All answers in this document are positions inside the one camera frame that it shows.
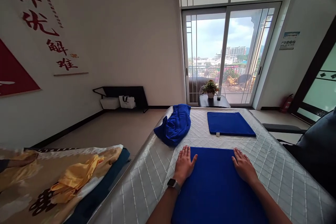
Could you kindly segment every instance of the smartwatch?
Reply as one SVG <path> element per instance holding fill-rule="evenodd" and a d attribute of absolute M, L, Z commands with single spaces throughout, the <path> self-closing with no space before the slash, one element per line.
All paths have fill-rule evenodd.
<path fill-rule="evenodd" d="M 178 182 L 177 182 L 175 179 L 173 179 L 173 178 L 171 178 L 171 179 L 168 181 L 167 186 L 168 186 L 168 187 L 173 187 L 173 188 L 175 188 L 178 192 L 180 192 L 180 190 L 181 190 L 181 186 L 180 186 L 180 185 L 178 184 Z"/>

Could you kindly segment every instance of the black rack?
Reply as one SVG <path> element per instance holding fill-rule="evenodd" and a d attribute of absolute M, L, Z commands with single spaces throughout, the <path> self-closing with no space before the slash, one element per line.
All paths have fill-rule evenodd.
<path fill-rule="evenodd" d="M 99 93 L 96 90 L 103 89 L 105 94 Z M 145 95 L 145 90 L 143 86 L 102 86 L 96 89 L 92 89 L 94 93 L 104 97 L 115 97 L 119 96 L 132 96 L 136 103 L 136 107 L 133 109 L 128 108 L 118 108 L 118 110 L 142 110 L 145 113 L 148 110 L 147 98 Z"/>

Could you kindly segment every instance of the fire extinguisher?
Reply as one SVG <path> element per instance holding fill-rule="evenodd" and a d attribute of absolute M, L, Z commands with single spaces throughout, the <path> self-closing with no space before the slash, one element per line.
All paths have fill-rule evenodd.
<path fill-rule="evenodd" d="M 291 105 L 292 101 L 293 101 L 293 94 L 291 94 L 290 96 L 288 96 L 285 100 L 285 102 L 283 103 L 280 112 L 281 113 L 287 113 L 287 110 L 289 108 L 289 106 Z"/>

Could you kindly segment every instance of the hand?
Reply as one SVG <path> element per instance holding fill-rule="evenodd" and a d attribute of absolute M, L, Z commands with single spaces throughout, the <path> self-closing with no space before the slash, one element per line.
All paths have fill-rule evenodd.
<path fill-rule="evenodd" d="M 250 186 L 254 183 L 259 182 L 257 173 L 249 158 L 237 148 L 234 148 L 233 152 L 236 158 L 232 157 L 232 161 L 237 173 L 242 178 L 242 180 L 244 180 Z"/>
<path fill-rule="evenodd" d="M 189 178 L 193 172 L 195 162 L 197 160 L 197 155 L 194 156 L 192 162 L 190 161 L 190 147 L 184 146 L 178 155 L 176 165 L 175 165 L 175 174 L 173 179 L 175 179 L 180 186 L 183 185 L 185 180 Z"/>
<path fill-rule="evenodd" d="M 8 162 L 7 168 L 22 167 L 22 166 L 29 165 L 30 163 L 34 162 L 37 159 L 38 155 L 39 155 L 38 153 L 35 153 L 33 155 L 26 157 L 23 160 L 10 160 Z"/>

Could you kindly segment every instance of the balcony railing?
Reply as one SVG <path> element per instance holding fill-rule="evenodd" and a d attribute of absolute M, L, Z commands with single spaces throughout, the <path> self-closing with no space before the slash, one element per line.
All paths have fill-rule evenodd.
<path fill-rule="evenodd" d="M 219 83 L 219 72 L 221 66 L 217 65 L 198 65 L 188 67 L 189 77 L 205 77 L 213 79 L 215 82 Z M 246 65 L 224 65 L 223 71 L 223 82 L 226 81 L 227 77 L 230 75 L 232 78 L 238 78 L 240 75 L 245 73 Z"/>

